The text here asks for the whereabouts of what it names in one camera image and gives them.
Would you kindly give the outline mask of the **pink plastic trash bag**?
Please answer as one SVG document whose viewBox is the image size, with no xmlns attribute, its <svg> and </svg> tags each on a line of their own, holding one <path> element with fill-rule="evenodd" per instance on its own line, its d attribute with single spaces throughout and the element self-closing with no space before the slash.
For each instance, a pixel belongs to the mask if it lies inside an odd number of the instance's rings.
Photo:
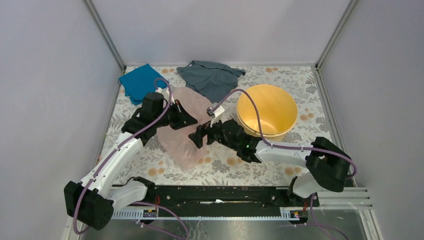
<svg viewBox="0 0 424 240">
<path fill-rule="evenodd" d="M 161 127 L 157 130 L 157 138 L 175 164 L 184 169 L 192 169 L 209 149 L 205 144 L 202 148 L 197 148 L 189 139 L 189 134 L 194 133 L 198 125 L 210 120 L 206 110 L 212 103 L 188 87 L 175 87 L 172 95 L 198 123 L 179 130 L 173 130 L 169 126 Z"/>
</svg>

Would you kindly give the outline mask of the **yellow plastic trash bin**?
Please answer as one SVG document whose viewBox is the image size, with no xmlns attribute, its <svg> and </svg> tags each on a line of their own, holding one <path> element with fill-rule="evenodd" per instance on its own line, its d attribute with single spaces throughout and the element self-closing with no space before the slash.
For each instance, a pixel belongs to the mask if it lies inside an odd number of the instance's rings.
<svg viewBox="0 0 424 240">
<path fill-rule="evenodd" d="M 284 89 L 271 84 L 258 84 L 242 93 L 236 104 L 237 120 L 245 132 L 270 141 L 282 142 L 295 126 L 298 107 Z"/>
</svg>

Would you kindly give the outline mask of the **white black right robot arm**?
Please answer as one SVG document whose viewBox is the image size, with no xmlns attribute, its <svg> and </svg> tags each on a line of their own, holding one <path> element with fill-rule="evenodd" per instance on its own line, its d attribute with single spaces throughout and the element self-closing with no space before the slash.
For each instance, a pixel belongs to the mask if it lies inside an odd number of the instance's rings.
<svg viewBox="0 0 424 240">
<path fill-rule="evenodd" d="M 235 120 L 198 125 L 188 137 L 199 149 L 219 143 L 247 163 L 276 162 L 306 168 L 308 172 L 295 177 L 286 193 L 293 206 L 301 205 L 313 193 L 342 192 L 352 164 L 351 158 L 325 137 L 316 137 L 306 145 L 267 141 L 247 134 Z"/>
</svg>

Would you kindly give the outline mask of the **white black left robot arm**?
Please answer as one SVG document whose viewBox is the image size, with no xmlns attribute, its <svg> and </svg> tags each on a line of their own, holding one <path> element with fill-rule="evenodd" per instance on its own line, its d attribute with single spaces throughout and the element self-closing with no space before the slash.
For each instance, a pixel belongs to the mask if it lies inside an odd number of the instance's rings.
<svg viewBox="0 0 424 240">
<path fill-rule="evenodd" d="M 73 224 L 82 222 L 101 230 L 113 214 L 126 206 L 137 201 L 144 206 L 152 204 L 155 200 L 153 182 L 136 177 L 113 189 L 115 179 L 159 128 L 179 130 L 197 123 L 171 94 L 148 93 L 141 107 L 124 123 L 106 157 L 79 182 L 69 181 L 64 187 L 66 213 L 73 218 Z"/>
</svg>

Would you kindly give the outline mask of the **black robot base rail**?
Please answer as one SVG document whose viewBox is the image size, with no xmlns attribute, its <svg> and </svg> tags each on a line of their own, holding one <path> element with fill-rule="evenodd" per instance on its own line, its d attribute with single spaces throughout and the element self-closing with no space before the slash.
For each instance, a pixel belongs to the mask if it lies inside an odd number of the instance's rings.
<svg viewBox="0 0 424 240">
<path fill-rule="evenodd" d="M 289 196 L 287 188 L 275 186 L 176 186 L 157 185 L 143 202 L 158 204 L 180 218 L 280 217 L 281 210 L 319 207 L 317 196 Z"/>
</svg>

